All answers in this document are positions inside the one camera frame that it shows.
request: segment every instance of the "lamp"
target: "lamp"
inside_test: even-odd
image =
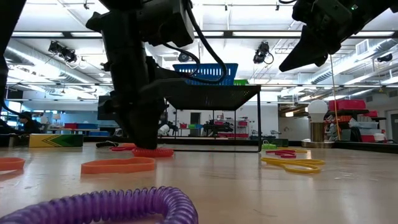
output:
[[[55,120],[55,125],[58,125],[58,120],[61,119],[61,114],[53,114],[52,119]]]
[[[324,142],[325,130],[323,119],[328,112],[328,105],[322,100],[314,100],[308,106],[308,113],[311,116],[311,142]]]

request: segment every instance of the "green object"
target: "green object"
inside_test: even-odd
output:
[[[267,140],[264,140],[262,142],[262,149],[277,149],[278,147],[275,144],[269,144],[269,142]]]
[[[248,80],[234,80],[234,85],[246,85],[249,84]]]

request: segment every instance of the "cardboard box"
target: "cardboard box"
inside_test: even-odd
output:
[[[29,147],[82,147],[82,134],[31,134]]]

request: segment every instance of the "black cable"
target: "black cable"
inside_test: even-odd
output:
[[[279,0],[279,3],[281,3],[281,4],[290,4],[290,3],[293,3],[293,2],[296,2],[297,0],[291,0],[291,1],[283,1],[283,0]]]
[[[268,63],[268,62],[266,62],[266,61],[264,60],[264,63],[266,63],[267,65],[270,65],[270,64],[274,63],[274,56],[273,56],[270,52],[268,52],[268,54],[271,55],[272,61]]]
[[[206,37],[203,35],[202,31],[200,30],[200,27],[199,27],[197,21],[195,20],[195,16],[193,15],[193,12],[192,12],[191,0],[187,0],[186,8],[187,8],[187,12],[188,12],[188,17],[191,20],[191,23],[192,23],[193,27],[195,28],[195,30],[199,36],[199,39],[201,40],[201,42],[203,43],[203,45],[205,46],[205,48],[207,49],[209,54],[216,60],[216,62],[221,66],[221,69],[222,69],[222,75],[217,80],[204,80],[204,79],[196,78],[196,77],[187,77],[187,78],[190,80],[194,80],[194,81],[198,81],[198,82],[202,82],[202,83],[208,83],[208,84],[220,83],[227,76],[226,65],[224,64],[222,59],[219,58],[219,56],[216,54],[216,52],[214,52],[214,50],[211,48],[210,44],[206,40]]]
[[[196,72],[199,70],[199,65],[200,65],[200,60],[199,60],[199,58],[198,58],[196,55],[194,55],[193,53],[191,53],[191,52],[189,52],[189,51],[187,51],[187,50],[183,50],[183,49],[179,49],[179,48],[177,48],[177,47],[173,47],[173,46],[171,46],[171,45],[169,45],[169,44],[163,44],[163,45],[164,45],[165,47],[168,47],[168,48],[170,48],[170,49],[179,51],[179,52],[181,52],[181,53],[183,53],[183,54],[186,54],[186,55],[188,55],[189,57],[191,57],[191,58],[196,62],[197,67],[196,67],[196,69],[195,69],[193,72],[191,72],[188,76],[190,77],[190,76],[196,74]]]

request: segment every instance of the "blue basket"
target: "blue basket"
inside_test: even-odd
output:
[[[185,82],[190,85],[234,85],[234,79],[236,75],[236,71],[238,70],[238,64],[236,63],[226,63],[227,76],[225,79],[218,84],[207,84],[193,80],[186,80]],[[177,72],[193,72],[197,68],[197,65],[194,64],[176,64],[173,65],[174,70]],[[196,78],[201,78],[205,80],[217,80],[222,75],[221,66],[217,63],[208,63],[208,64],[200,64],[199,70],[193,76]]]

